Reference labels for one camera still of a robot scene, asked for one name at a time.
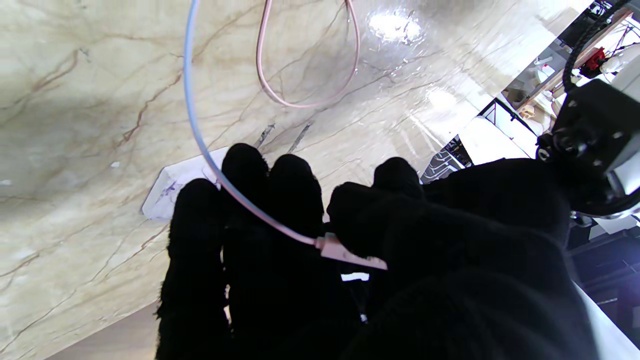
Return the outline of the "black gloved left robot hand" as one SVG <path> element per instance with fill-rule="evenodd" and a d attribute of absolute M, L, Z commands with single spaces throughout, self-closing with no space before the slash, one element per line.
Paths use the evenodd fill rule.
<path fill-rule="evenodd" d="M 544 162 L 499 159 L 452 172 L 422 187 L 432 202 L 539 231 L 560 248 L 569 242 L 570 204 Z"/>

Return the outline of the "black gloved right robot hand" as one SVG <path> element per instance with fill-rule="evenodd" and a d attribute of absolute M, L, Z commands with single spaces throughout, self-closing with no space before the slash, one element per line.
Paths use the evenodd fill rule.
<path fill-rule="evenodd" d="M 205 178 L 179 191 L 160 290 L 158 360 L 598 360 L 565 249 L 548 235 L 427 199 L 401 157 L 323 207 L 301 157 L 237 143 L 224 175 L 307 237 L 386 262 L 359 297 L 339 263 Z"/>

